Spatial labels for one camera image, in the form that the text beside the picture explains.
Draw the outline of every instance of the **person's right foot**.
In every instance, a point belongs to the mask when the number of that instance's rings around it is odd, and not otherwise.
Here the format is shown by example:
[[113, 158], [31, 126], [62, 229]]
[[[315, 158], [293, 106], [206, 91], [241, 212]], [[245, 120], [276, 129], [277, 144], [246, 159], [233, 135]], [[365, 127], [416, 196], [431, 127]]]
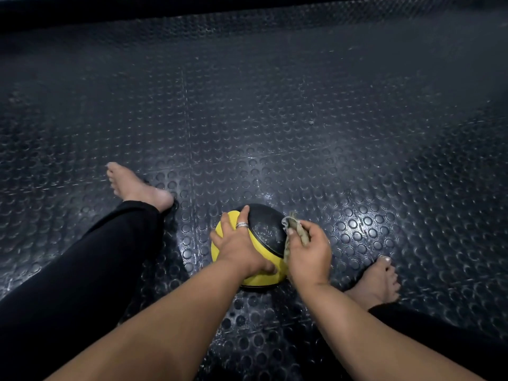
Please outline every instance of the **person's right foot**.
[[134, 172], [118, 163], [107, 164], [109, 181], [116, 196], [124, 201], [139, 201], [154, 206], [159, 212], [169, 209], [174, 198], [170, 192], [142, 182]]
[[395, 267], [391, 262], [389, 257], [380, 256], [376, 263], [363, 273], [358, 283], [345, 294], [365, 310], [397, 301], [400, 283], [397, 282]]

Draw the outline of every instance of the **pant leg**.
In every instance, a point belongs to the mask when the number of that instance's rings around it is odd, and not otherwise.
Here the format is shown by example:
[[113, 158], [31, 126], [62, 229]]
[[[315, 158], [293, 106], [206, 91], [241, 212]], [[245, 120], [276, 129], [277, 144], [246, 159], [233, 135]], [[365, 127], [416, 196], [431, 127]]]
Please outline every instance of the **pant leg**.
[[111, 331], [143, 260], [161, 247], [162, 217], [127, 201], [0, 301], [2, 379], [41, 380]]
[[487, 381], [506, 380], [504, 361], [508, 358], [508, 346], [501, 340], [458, 328], [396, 303], [375, 306], [369, 313]]

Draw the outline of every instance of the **person's right arm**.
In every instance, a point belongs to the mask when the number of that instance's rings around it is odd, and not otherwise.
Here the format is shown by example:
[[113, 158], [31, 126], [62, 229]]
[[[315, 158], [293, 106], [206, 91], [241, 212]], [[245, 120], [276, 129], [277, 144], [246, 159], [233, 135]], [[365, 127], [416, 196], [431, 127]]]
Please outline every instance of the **person's right arm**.
[[304, 247], [290, 234], [289, 274], [335, 356], [356, 381], [478, 381], [482, 378], [398, 333], [328, 282], [331, 248], [321, 228], [302, 221]]

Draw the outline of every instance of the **person's right leg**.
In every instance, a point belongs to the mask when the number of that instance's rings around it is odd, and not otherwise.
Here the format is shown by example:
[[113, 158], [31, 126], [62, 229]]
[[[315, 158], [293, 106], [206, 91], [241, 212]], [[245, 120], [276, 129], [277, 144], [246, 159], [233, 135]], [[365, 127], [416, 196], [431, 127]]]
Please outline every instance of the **person's right leg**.
[[507, 345], [393, 303], [398, 299], [399, 288], [395, 268], [390, 266], [385, 269], [385, 265], [376, 262], [346, 294], [392, 329], [487, 381], [506, 379], [504, 360], [508, 358]]
[[3, 379], [46, 378], [115, 328], [143, 260], [158, 252], [171, 194], [116, 163], [107, 174], [124, 202], [0, 301]]

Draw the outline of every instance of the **black rubber floor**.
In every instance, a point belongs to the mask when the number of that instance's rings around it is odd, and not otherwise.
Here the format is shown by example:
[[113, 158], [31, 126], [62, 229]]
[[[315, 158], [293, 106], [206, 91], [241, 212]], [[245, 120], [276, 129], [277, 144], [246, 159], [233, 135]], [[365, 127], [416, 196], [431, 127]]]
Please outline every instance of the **black rubber floor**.
[[[0, 37], [1, 294], [118, 204], [115, 160], [178, 202], [126, 318], [210, 263], [222, 211], [264, 203], [321, 224], [338, 287], [390, 255], [404, 304], [507, 340], [508, 9], [440, 1]], [[198, 377], [325, 365], [283, 283], [238, 292]]]

